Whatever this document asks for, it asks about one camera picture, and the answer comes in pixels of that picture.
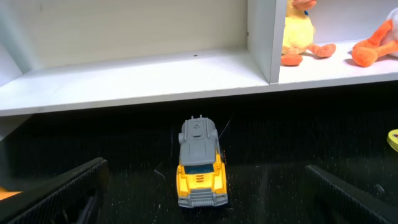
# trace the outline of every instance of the duck beak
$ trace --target duck beak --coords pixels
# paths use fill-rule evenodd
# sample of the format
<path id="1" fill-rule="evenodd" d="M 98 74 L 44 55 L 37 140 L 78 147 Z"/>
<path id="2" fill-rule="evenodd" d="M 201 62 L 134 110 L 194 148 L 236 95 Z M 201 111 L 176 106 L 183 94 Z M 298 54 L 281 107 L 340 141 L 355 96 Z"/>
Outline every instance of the duck beak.
<path id="1" fill-rule="evenodd" d="M 317 4 L 317 0 L 293 0 L 293 6 L 300 10 L 312 9 Z"/>

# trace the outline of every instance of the yellow and gray toy vehicle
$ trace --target yellow and gray toy vehicle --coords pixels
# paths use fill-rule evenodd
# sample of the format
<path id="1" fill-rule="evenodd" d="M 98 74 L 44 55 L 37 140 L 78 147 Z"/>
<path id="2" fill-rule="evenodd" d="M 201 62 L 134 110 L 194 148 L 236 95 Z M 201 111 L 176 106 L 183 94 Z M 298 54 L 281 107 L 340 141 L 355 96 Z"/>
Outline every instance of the yellow and gray toy vehicle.
<path id="1" fill-rule="evenodd" d="M 184 122 L 178 140 L 178 205 L 194 208 L 228 203 L 225 161 L 214 122 L 192 117 Z"/>

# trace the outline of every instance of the plush toy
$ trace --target plush toy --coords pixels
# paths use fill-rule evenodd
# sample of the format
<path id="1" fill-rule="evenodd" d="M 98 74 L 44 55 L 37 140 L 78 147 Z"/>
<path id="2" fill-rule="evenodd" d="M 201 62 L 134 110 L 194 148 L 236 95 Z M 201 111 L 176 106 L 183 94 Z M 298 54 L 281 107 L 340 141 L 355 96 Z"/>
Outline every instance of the plush toy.
<path id="1" fill-rule="evenodd" d="M 398 8 L 388 15 L 371 38 L 354 46 L 352 56 L 358 65 L 369 67 L 387 54 L 398 57 Z"/>
<path id="2" fill-rule="evenodd" d="M 288 0 L 285 18 L 285 31 L 282 46 L 282 65 L 300 65 L 301 53 L 311 51 L 317 57 L 331 57 L 336 51 L 335 44 L 323 47 L 313 44 L 315 28 L 306 10 L 312 9 L 317 0 Z"/>

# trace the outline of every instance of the white shelf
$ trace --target white shelf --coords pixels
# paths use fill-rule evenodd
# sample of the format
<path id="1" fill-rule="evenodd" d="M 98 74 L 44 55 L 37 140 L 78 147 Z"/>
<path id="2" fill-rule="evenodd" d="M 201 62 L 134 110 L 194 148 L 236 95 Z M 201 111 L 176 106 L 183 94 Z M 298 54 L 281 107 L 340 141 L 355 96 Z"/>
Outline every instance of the white shelf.
<path id="1" fill-rule="evenodd" d="M 353 46 L 358 40 L 336 43 L 336 53 L 331 58 L 317 59 L 312 54 L 305 53 L 304 60 L 298 67 L 281 67 L 279 83 L 314 82 L 323 80 L 341 80 L 345 84 L 345 78 L 360 79 L 377 75 L 380 81 L 383 75 L 398 74 L 398 58 L 385 56 L 368 68 L 359 67 L 351 57 Z"/>
<path id="2" fill-rule="evenodd" d="M 267 85 L 246 49 L 185 52 L 26 73 L 0 87 L 0 116 L 240 95 Z"/>

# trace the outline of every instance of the front bumper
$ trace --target front bumper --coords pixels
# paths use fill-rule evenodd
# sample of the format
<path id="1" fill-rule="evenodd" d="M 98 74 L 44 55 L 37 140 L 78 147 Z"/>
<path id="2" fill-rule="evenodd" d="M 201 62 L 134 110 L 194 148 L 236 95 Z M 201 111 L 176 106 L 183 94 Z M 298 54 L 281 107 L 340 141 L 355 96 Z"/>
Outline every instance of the front bumper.
<path id="1" fill-rule="evenodd" d="M 216 194 L 211 189 L 192 190 L 188 197 L 179 197 L 178 205 L 184 208 L 220 206 L 228 203 L 227 194 Z"/>

